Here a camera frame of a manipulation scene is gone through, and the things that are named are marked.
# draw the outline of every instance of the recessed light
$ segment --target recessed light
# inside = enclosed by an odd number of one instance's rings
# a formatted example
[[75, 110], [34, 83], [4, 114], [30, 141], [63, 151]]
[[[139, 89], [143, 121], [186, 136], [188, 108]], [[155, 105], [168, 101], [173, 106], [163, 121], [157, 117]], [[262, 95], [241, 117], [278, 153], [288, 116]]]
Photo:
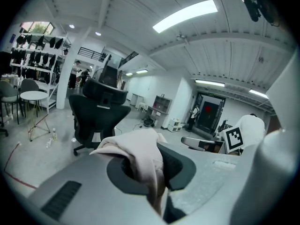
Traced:
[[211, 81], [205, 81], [205, 80], [195, 80], [196, 83], [202, 83], [202, 84], [208, 84], [208, 85], [215, 85], [220, 87], [225, 87], [224, 83], [220, 82], [211, 82]]
[[261, 92], [255, 91], [255, 90], [253, 90], [253, 89], [251, 89], [249, 92], [254, 93], [254, 94], [256, 94], [256, 95], [259, 95], [259, 96], [261, 96], [261, 97], [263, 97], [263, 98], [269, 99], [267, 95], [265, 95], [265, 94], [263, 94], [263, 93], [261, 93]]
[[208, 13], [215, 13], [217, 11], [217, 7], [213, 0], [199, 2], [173, 13], [172, 15], [161, 20], [158, 24], [154, 25], [153, 28], [156, 32], [161, 33], [162, 31], [187, 19]]
[[140, 74], [140, 73], [147, 73], [148, 70], [144, 69], [144, 70], [141, 70], [141, 71], [137, 71], [136, 73]]

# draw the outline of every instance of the bottle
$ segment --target bottle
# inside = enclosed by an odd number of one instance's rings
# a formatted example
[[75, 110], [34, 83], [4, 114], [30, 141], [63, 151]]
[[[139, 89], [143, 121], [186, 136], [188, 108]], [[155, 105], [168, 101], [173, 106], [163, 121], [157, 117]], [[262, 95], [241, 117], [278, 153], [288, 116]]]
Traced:
[[50, 148], [51, 144], [52, 144], [52, 138], [49, 138], [49, 140], [48, 140], [48, 142], [46, 144], [46, 148], [47, 149]]
[[56, 140], [57, 140], [57, 133], [56, 133], [55, 128], [53, 128], [52, 138], [53, 138], [53, 141], [56, 141]]

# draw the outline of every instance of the black and white square marker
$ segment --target black and white square marker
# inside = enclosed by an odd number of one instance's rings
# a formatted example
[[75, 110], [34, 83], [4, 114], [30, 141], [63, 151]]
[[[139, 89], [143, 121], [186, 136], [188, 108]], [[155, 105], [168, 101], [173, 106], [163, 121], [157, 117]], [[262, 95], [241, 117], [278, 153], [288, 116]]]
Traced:
[[234, 128], [226, 132], [229, 150], [235, 149], [243, 145], [243, 139], [240, 133], [240, 128]]

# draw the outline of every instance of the black door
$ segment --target black door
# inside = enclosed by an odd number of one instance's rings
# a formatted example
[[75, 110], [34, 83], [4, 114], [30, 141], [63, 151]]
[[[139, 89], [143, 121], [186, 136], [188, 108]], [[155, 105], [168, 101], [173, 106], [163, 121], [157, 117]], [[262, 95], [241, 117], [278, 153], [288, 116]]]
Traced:
[[209, 102], [204, 102], [202, 111], [197, 121], [197, 127], [205, 132], [210, 133], [212, 124], [217, 115], [219, 105]]

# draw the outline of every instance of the white tabletop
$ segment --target white tabletop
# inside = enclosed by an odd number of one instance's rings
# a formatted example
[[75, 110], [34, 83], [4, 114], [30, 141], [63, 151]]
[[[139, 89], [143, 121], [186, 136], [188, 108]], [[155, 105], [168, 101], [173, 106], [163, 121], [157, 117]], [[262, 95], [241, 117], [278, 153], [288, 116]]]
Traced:
[[20, 97], [28, 101], [37, 101], [47, 98], [48, 94], [40, 91], [28, 91], [21, 93]]

